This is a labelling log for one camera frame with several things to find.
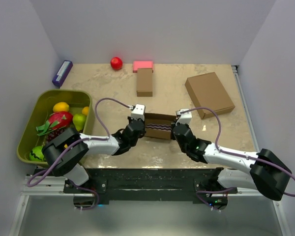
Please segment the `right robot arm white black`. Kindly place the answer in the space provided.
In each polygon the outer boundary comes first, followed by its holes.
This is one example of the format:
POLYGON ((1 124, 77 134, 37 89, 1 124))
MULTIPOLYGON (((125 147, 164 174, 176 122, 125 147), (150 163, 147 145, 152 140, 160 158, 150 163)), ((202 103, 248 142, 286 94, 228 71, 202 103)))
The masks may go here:
POLYGON ((171 138, 190 159, 224 166, 209 181, 212 192, 246 188, 257 190, 271 200, 282 199, 292 172, 272 151, 243 152, 217 148, 210 141, 196 138, 188 124, 172 123, 171 128, 171 138))

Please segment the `green pear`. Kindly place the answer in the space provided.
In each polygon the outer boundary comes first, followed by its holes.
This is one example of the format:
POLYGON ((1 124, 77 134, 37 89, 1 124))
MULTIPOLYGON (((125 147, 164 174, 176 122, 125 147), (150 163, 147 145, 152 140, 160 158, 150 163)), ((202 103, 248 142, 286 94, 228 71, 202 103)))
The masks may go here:
POLYGON ((77 131, 82 131, 86 123, 87 116, 84 114, 75 114, 73 116, 72 122, 77 131))

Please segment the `large folded cardboard box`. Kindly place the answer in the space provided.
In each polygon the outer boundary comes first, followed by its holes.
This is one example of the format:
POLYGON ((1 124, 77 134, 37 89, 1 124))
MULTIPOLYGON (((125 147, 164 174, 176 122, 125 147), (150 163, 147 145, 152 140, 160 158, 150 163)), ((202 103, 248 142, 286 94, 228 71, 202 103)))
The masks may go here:
POLYGON ((185 87, 195 107, 209 108, 198 110, 201 119, 211 118, 233 111, 235 105, 216 73, 187 78, 185 87))

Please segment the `dark purple grapes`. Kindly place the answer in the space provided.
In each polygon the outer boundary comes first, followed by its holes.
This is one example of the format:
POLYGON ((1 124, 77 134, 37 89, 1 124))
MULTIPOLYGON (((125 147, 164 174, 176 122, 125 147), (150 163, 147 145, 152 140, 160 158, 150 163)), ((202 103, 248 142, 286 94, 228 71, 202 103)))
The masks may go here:
POLYGON ((46 136, 46 143, 52 141, 54 138, 56 138, 57 136, 59 136, 60 134, 62 134, 65 131, 64 128, 62 129, 57 129, 57 130, 53 130, 52 132, 50 132, 47 136, 46 136))

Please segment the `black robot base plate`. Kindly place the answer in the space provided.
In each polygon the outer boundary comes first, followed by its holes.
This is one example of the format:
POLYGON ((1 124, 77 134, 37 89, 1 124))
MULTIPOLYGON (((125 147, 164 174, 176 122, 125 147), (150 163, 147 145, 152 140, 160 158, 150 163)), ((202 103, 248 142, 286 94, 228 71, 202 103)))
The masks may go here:
POLYGON ((209 205, 223 209, 228 194, 237 189, 226 190, 218 181, 222 168, 216 169, 88 169, 89 181, 82 189, 65 181, 61 187, 65 194, 74 194, 74 203, 91 203, 82 197, 86 189, 99 194, 99 203, 111 201, 182 201, 209 205))

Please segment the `red apple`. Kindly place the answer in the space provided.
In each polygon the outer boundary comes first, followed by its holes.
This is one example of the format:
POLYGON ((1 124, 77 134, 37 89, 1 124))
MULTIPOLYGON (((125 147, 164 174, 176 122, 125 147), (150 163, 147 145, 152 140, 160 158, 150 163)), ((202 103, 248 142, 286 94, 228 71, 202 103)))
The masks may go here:
POLYGON ((115 71, 121 70, 123 61, 119 57, 113 57, 110 61, 111 68, 115 71))

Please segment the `red dragon fruit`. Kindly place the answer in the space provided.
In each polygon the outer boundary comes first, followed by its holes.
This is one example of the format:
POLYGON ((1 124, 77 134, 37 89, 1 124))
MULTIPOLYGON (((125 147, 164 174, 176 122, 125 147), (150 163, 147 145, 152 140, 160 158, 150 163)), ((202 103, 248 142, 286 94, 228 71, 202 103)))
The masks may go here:
POLYGON ((54 130, 68 127, 73 120, 73 115, 66 111, 55 112, 49 116, 45 123, 36 127, 38 136, 46 135, 54 130))

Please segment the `yellow orange mango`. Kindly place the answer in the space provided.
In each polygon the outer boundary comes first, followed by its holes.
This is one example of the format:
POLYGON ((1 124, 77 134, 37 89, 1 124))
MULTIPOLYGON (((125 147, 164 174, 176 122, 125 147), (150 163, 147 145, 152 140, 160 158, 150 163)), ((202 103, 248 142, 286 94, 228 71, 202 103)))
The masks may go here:
POLYGON ((53 106, 53 112, 69 112, 70 106, 66 102, 59 102, 53 106))

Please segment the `green striped watermelon toy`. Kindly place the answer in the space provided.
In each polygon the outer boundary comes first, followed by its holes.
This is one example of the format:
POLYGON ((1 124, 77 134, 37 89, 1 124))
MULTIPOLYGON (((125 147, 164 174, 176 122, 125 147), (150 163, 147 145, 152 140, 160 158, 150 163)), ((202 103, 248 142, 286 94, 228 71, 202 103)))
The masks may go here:
POLYGON ((45 157, 42 153, 43 146, 36 146, 34 147, 31 152, 29 153, 29 160, 30 161, 45 161, 45 157))

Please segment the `small orange fruit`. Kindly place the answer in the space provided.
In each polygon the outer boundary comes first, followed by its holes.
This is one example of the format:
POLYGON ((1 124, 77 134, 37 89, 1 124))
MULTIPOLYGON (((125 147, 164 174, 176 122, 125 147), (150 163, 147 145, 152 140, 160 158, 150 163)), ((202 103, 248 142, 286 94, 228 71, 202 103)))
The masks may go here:
POLYGON ((82 114, 85 115, 85 116, 87 116, 89 114, 89 107, 84 107, 82 109, 82 114))

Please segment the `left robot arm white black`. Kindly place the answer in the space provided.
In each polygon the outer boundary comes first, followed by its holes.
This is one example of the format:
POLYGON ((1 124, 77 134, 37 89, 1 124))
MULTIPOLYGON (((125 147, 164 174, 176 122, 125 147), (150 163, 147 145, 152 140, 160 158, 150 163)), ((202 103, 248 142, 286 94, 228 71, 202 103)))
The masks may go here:
POLYGON ((129 124, 109 137, 90 136, 68 128, 48 142, 42 149, 47 163, 52 166, 56 177, 64 176, 74 183, 81 193, 91 190, 92 181, 79 162, 85 155, 122 155, 137 144, 145 135, 145 121, 141 118, 128 118, 129 124))

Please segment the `aluminium frame rail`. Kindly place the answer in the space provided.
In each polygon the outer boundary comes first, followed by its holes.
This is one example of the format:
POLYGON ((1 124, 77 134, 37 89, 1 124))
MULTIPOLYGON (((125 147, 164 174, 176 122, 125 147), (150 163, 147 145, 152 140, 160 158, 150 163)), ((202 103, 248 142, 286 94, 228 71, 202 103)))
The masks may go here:
POLYGON ((251 117, 250 117, 250 114, 249 114, 249 111, 248 111, 248 107, 247 107, 247 104, 246 104, 246 100, 245 100, 244 93, 243 93, 242 86, 241 86, 240 79, 239 79, 239 74, 238 74, 238 70, 237 70, 238 66, 232 65, 231 68, 232 68, 232 71, 233 71, 233 74, 234 74, 234 77, 235 77, 237 89, 238 89, 238 92, 239 92, 239 95, 240 95, 240 98, 241 98, 241 102, 242 102, 242 105, 243 105, 243 108, 244 108, 244 112, 245 112, 245 116, 246 116, 246 119, 247 119, 250 134, 251 134, 251 137, 252 137, 254 148, 255 148, 256 151, 259 151, 260 150, 259 144, 258 144, 258 141, 256 139, 256 135, 255 135, 255 132, 254 132, 254 127, 253 127, 253 124, 252 124, 252 121, 251 121, 251 117))

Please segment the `pink sticky note block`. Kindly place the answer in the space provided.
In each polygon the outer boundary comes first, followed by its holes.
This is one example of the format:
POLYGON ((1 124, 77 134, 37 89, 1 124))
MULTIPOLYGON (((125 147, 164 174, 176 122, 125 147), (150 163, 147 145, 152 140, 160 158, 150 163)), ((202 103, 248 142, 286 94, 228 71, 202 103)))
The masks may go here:
POLYGON ((133 62, 133 73, 137 73, 138 69, 151 68, 153 70, 153 61, 139 61, 133 62))

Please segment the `small folded cardboard box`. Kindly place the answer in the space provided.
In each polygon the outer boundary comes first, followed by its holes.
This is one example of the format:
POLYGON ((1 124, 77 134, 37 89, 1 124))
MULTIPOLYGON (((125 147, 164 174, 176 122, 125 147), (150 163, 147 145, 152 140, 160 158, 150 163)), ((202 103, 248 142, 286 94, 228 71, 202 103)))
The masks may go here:
POLYGON ((152 68, 139 68, 137 70, 137 88, 138 97, 153 96, 153 70, 152 68))

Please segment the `olive green plastic bin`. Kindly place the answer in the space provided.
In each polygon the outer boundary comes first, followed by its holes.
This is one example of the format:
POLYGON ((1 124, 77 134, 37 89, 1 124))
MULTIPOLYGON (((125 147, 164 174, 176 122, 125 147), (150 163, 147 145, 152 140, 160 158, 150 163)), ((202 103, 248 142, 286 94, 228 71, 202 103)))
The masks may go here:
POLYGON ((47 162, 30 160, 30 152, 34 147, 46 144, 47 136, 38 136, 36 127, 43 125, 47 121, 52 114, 53 106, 59 102, 66 102, 69 105, 69 112, 73 115, 81 113, 84 107, 89 107, 82 133, 92 134, 95 122, 92 97, 87 92, 80 90, 48 90, 39 96, 18 144, 17 156, 22 162, 43 168, 49 167, 47 162))

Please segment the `purple rectangular box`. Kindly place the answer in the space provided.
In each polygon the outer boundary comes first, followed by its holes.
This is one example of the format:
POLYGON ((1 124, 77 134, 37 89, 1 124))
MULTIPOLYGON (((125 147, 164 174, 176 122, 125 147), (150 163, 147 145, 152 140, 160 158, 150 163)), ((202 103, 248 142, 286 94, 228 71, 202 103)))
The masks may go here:
POLYGON ((57 88, 60 88, 63 85, 72 67, 73 67, 72 61, 64 60, 62 65, 58 69, 57 73, 52 79, 53 85, 56 86, 57 88))

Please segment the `purple black striped sponge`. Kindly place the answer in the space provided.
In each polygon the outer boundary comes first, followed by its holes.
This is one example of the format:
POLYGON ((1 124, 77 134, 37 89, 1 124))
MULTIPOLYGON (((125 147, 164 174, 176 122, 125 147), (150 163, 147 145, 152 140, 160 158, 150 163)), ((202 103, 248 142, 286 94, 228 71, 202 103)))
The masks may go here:
POLYGON ((160 130, 160 131, 171 131, 171 125, 167 124, 148 124, 146 125, 146 129, 160 130))

